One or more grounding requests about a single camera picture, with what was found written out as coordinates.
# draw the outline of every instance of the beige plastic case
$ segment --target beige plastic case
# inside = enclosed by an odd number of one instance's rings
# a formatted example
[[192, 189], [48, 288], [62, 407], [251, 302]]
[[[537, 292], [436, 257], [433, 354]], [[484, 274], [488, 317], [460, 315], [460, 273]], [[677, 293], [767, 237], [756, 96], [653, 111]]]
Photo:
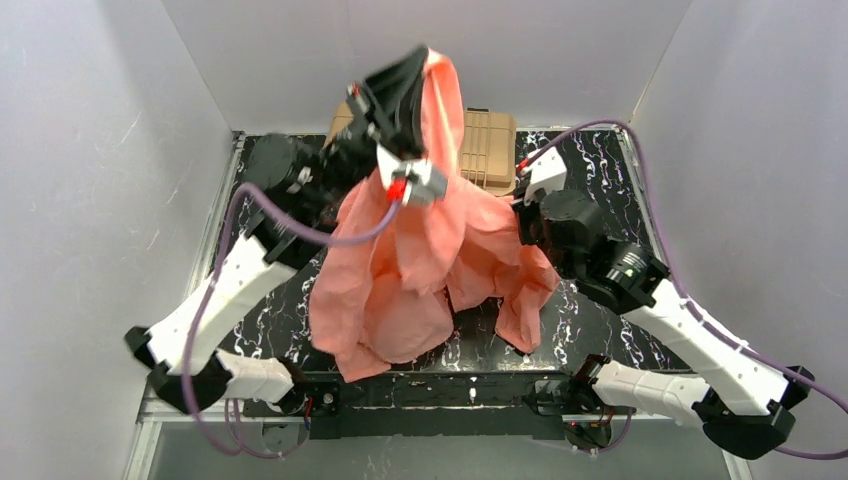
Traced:
[[[327, 141], [353, 119], [347, 104], [336, 109]], [[515, 119], [508, 113], [465, 112], [460, 174], [492, 195], [515, 188]]]

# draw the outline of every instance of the black table surface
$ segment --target black table surface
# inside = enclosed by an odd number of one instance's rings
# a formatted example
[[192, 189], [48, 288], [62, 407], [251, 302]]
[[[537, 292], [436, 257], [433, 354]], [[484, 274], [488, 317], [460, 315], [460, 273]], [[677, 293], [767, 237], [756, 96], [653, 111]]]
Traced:
[[[520, 131], [516, 161], [553, 139], [556, 131]], [[244, 160], [257, 137], [247, 137], [237, 167], [234, 187], [244, 176]], [[302, 135], [320, 146], [323, 135]], [[640, 244], [649, 243], [643, 212], [624, 163], [618, 134], [612, 130], [582, 131], [557, 150], [565, 160], [567, 188], [587, 192], [606, 210], [611, 234]], [[239, 215], [239, 227], [256, 211], [249, 200]], [[305, 372], [335, 372], [331, 355], [315, 350], [308, 325], [309, 293], [325, 252], [288, 283], [270, 293], [223, 341], [221, 347], [259, 358], [284, 355]], [[562, 281], [541, 312], [542, 343], [529, 355], [516, 352], [495, 335], [499, 299], [458, 312], [453, 335], [440, 347], [415, 361], [395, 365], [391, 372], [497, 373], [574, 370], [590, 353], [602, 353], [641, 369], [677, 370], [686, 365], [650, 334], [577, 293]]]

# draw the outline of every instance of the white wall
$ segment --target white wall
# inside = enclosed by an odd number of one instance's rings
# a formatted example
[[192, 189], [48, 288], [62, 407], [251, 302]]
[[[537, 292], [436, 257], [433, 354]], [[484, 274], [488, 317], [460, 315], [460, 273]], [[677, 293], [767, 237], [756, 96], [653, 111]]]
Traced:
[[424, 42], [467, 106], [629, 119], [691, 0], [164, 0], [227, 122], [326, 131], [344, 88]]
[[[848, 394], [848, 4], [696, 0], [633, 124], [679, 275], [754, 348]], [[848, 447], [843, 414], [797, 407], [793, 447]], [[757, 479], [845, 478], [769, 454]]]
[[159, 2], [0, 3], [2, 477], [120, 478], [229, 129]]

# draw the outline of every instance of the cable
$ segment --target cable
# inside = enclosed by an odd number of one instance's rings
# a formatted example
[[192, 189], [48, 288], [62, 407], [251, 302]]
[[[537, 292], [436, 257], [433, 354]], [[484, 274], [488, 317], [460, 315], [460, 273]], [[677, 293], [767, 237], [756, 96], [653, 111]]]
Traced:
[[[247, 197], [251, 196], [254, 200], [259, 204], [263, 211], [268, 214], [274, 221], [276, 221], [279, 225], [285, 227], [288, 231], [293, 234], [308, 240], [313, 243], [317, 243], [320, 245], [327, 245], [330, 247], [346, 247], [346, 246], [354, 246], [365, 243], [373, 238], [376, 238], [380, 233], [382, 233], [392, 222], [392, 220], [397, 215], [400, 210], [399, 202], [392, 202], [389, 210], [386, 212], [386, 215], [382, 220], [370, 231], [365, 232], [361, 235], [356, 235], [352, 237], [334, 237], [330, 234], [316, 231], [312, 228], [303, 225], [287, 215], [285, 212], [280, 210], [276, 205], [274, 205], [268, 197], [262, 193], [262, 190], [253, 185], [251, 183], [243, 183], [239, 185], [236, 191], [233, 193], [232, 198], [230, 199], [230, 204], [227, 206], [227, 212], [224, 215], [224, 226], [221, 229], [220, 241], [218, 247], [218, 253], [215, 256], [214, 267], [212, 269], [211, 278], [209, 281], [209, 286], [206, 288], [206, 292], [203, 294], [203, 298], [200, 300], [200, 305], [197, 308], [197, 312], [194, 314], [194, 318], [191, 321], [191, 325], [188, 329], [188, 334], [186, 335], [186, 343], [183, 349], [183, 369], [180, 374], [180, 385], [182, 387], [183, 397], [185, 399], [186, 407], [188, 409], [189, 414], [194, 419], [194, 422], [197, 424], [197, 427], [200, 429], [201, 433], [209, 443], [212, 444], [215, 449], [219, 452], [229, 455], [235, 456], [238, 455], [241, 451], [247, 451], [244, 445], [239, 445], [240, 442], [236, 442], [239, 448], [230, 448], [217, 439], [206, 424], [203, 421], [203, 417], [200, 414], [200, 407], [197, 404], [197, 396], [194, 393], [194, 386], [191, 383], [191, 354], [194, 348], [194, 339], [197, 336], [197, 329], [200, 326], [200, 319], [203, 318], [203, 313], [206, 311], [206, 307], [209, 305], [209, 300], [212, 298], [212, 292], [215, 291], [215, 284], [218, 282], [218, 279], [221, 277], [221, 267], [224, 264], [224, 259], [227, 256], [229, 247], [230, 247], [230, 232], [233, 228], [233, 222], [236, 218], [236, 210], [241, 206], [242, 201]], [[236, 414], [236, 423], [240, 421], [240, 416]], [[280, 455], [275, 455], [272, 458], [279, 458]]]
[[306, 404], [306, 411], [303, 413], [303, 426], [306, 427], [307, 432], [312, 428], [309, 422], [310, 413], [312, 413], [312, 397], [309, 397], [309, 402]]
[[[235, 423], [234, 424], [230, 422], [230, 405], [233, 405], [233, 407], [234, 407], [233, 408], [233, 416], [235, 417]], [[306, 440], [309, 439], [309, 434], [307, 434], [307, 436], [303, 439], [303, 441], [297, 442], [293, 447], [289, 448], [288, 450], [284, 450], [284, 451], [276, 452], [276, 453], [263, 453], [263, 452], [258, 452], [256, 450], [253, 450], [252, 448], [245, 445], [244, 441], [241, 438], [241, 432], [239, 432], [237, 430], [241, 426], [241, 412], [239, 411], [239, 408], [238, 408], [238, 400], [237, 399], [228, 398], [224, 401], [224, 424], [227, 426], [227, 430], [230, 431], [230, 436], [233, 438], [233, 441], [236, 442], [236, 445], [239, 446], [239, 448], [241, 450], [239, 453], [244, 452], [244, 453], [246, 453], [250, 456], [253, 456], [253, 457], [256, 457], [256, 458], [261, 458], [261, 459], [264, 459], [264, 460], [273, 460], [275, 458], [285, 458], [290, 453], [296, 451], [301, 446], [303, 446], [303, 444], [306, 443]], [[262, 442], [262, 444], [263, 444], [262, 446], [265, 447], [265, 450], [269, 450], [268, 447], [265, 445], [264, 441]]]
[[612, 443], [610, 443], [609, 445], [607, 445], [604, 448], [597, 448], [597, 449], [592, 449], [592, 450], [580, 450], [579, 448], [575, 449], [574, 447], [571, 447], [571, 448], [564, 447], [562, 445], [557, 445], [555, 443], [548, 443], [548, 442], [544, 442], [542, 440], [530, 439], [530, 441], [535, 443], [536, 445], [541, 445], [543, 447], [548, 447], [548, 448], [555, 448], [557, 450], [565, 450], [565, 451], [568, 451], [568, 452], [582, 452], [582, 453], [588, 453], [590, 455], [596, 455], [596, 454], [601, 453], [601, 452], [609, 452], [613, 448], [621, 445], [621, 441], [624, 440], [624, 437], [627, 435], [627, 432], [630, 431], [630, 424], [632, 423], [632, 421], [633, 421], [633, 409], [629, 408], [629, 409], [627, 409], [627, 418], [624, 420], [624, 427], [621, 429], [621, 434], [619, 434], [618, 438], [616, 438]]
[[[581, 123], [577, 126], [571, 127], [568, 130], [565, 130], [564, 132], [562, 132], [559, 135], [557, 135], [556, 137], [554, 137], [554, 139], [551, 140], [547, 145], [545, 145], [544, 147], [539, 149], [539, 151], [536, 152], [535, 155], [524, 160], [524, 162], [522, 162], [522, 166], [531, 165], [533, 162], [536, 161], [536, 159], [541, 157], [546, 151], [548, 151], [551, 148], [554, 148], [556, 145], [562, 143], [563, 140], [565, 140], [566, 138], [570, 137], [574, 133], [576, 133], [576, 132], [578, 132], [578, 131], [580, 131], [584, 128], [591, 127], [591, 126], [594, 126], [594, 125], [615, 125], [615, 126], [621, 128], [622, 130], [624, 130], [625, 132], [627, 132], [628, 135], [630, 135], [630, 138], [633, 141], [633, 146], [636, 149], [636, 158], [640, 162], [640, 164], [642, 165], [642, 174], [643, 174], [642, 180], [645, 183], [646, 201], [647, 201], [649, 207], [651, 205], [656, 205], [656, 202], [654, 202], [654, 191], [652, 189], [652, 184], [651, 184], [650, 178], [648, 176], [648, 169], [647, 169], [647, 164], [645, 162], [645, 155], [642, 152], [642, 145], [639, 143], [639, 138], [637, 137], [636, 132], [633, 131], [633, 129], [630, 127], [630, 125], [628, 125], [625, 122], [622, 122], [621, 120], [615, 120], [615, 119], [594, 120], [594, 121], [591, 121], [591, 122], [585, 122], [585, 123]], [[710, 324], [710, 322], [704, 321], [704, 316], [701, 314], [701, 312], [698, 310], [698, 308], [694, 305], [694, 303], [692, 303], [692, 301], [689, 297], [689, 294], [686, 292], [686, 289], [683, 286], [683, 283], [680, 281], [680, 279], [678, 277], [676, 277], [673, 274], [674, 272], [679, 271], [679, 270], [677, 270], [677, 267], [674, 264], [674, 260], [673, 260], [674, 255], [672, 255], [671, 249], [667, 248], [667, 246], [666, 246], [665, 237], [662, 233], [662, 228], [660, 226], [659, 218], [657, 218], [657, 216], [654, 215], [653, 220], [654, 220], [654, 226], [656, 227], [655, 229], [656, 229], [657, 243], [659, 244], [658, 247], [660, 248], [660, 251], [665, 253], [666, 262], [668, 262], [668, 267], [672, 271], [671, 283], [674, 285], [674, 288], [675, 288], [675, 290], [677, 290], [677, 293], [680, 296], [680, 298], [687, 300], [686, 309], [689, 311], [689, 313], [692, 314], [693, 317], [695, 317], [695, 320], [700, 322], [701, 325], [703, 325], [704, 328], [707, 329], [707, 331], [709, 331], [710, 333], [715, 335], [716, 338], [718, 338], [719, 340], [721, 340], [722, 342], [727, 344], [730, 348], [733, 348], [734, 350], [741, 348], [740, 351], [746, 357], [751, 358], [754, 361], [760, 362], [763, 365], [768, 365], [769, 367], [779, 371], [780, 373], [782, 373], [782, 374], [786, 375], [787, 377], [795, 380], [796, 382], [801, 383], [802, 385], [806, 385], [806, 386], [812, 388], [813, 390], [821, 393], [822, 395], [827, 397], [829, 400], [831, 400], [833, 403], [835, 403], [839, 408], [841, 408], [843, 412], [848, 414], [848, 400], [846, 400], [844, 398], [840, 398], [839, 395], [836, 392], [830, 390], [827, 387], [820, 385], [818, 382], [816, 382], [814, 380], [810, 380], [809, 378], [807, 378], [803, 375], [800, 375], [796, 372], [793, 372], [792, 370], [789, 370], [788, 368], [784, 367], [783, 365], [778, 364], [774, 360], [771, 360], [770, 358], [765, 357], [765, 356], [751, 350], [747, 346], [743, 347], [742, 345], [737, 343], [735, 340], [728, 337], [727, 335], [722, 333], [720, 330], [718, 330], [716, 327], [714, 327], [712, 324]], [[788, 448], [788, 447], [780, 446], [780, 447], [777, 447], [775, 450], [780, 452], [780, 453], [786, 454], [786, 455], [790, 455], [790, 456], [798, 457], [798, 458], [805, 458], [805, 459], [808, 459], [808, 460], [839, 460], [839, 459], [842, 459], [842, 458], [848, 458], [848, 449], [841, 450], [841, 451], [838, 451], [838, 452], [832, 452], [832, 453], [809, 453], [809, 452], [801, 452], [801, 451], [794, 450], [794, 449], [791, 449], [791, 448]]]

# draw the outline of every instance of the garment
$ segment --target garment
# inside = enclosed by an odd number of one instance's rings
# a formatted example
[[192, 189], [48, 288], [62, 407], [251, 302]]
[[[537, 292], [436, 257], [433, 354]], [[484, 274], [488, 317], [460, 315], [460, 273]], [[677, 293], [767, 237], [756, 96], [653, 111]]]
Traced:
[[[447, 340], [456, 311], [503, 297], [495, 331], [523, 352], [540, 343], [539, 310], [559, 278], [536, 247], [522, 246], [509, 198], [459, 175], [464, 121], [450, 60], [430, 51], [424, 67], [421, 126], [427, 155], [448, 176], [447, 193], [427, 207], [405, 207], [378, 238], [330, 249], [309, 300], [315, 348], [335, 356], [348, 382], [412, 361]], [[375, 172], [339, 209], [339, 236], [372, 228], [388, 209]]]

